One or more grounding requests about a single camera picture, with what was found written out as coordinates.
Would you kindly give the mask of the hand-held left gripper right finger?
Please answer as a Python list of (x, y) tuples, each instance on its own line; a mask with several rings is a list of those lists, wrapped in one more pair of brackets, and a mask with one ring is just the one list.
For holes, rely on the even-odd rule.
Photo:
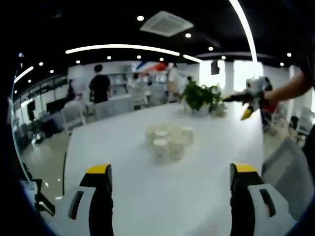
[(296, 221), (287, 200), (248, 164), (230, 164), (232, 236), (284, 236)]

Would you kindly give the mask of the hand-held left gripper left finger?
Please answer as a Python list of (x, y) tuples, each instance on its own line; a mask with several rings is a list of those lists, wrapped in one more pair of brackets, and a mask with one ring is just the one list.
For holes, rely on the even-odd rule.
[(112, 169), (106, 163), (91, 167), (80, 184), (56, 203), (50, 227), (57, 236), (112, 236)]

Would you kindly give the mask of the person's right hand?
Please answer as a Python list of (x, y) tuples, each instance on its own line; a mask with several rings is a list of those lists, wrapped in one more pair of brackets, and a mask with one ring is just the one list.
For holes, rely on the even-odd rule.
[(262, 108), (266, 110), (274, 110), (278, 105), (277, 91), (265, 91), (262, 99)]

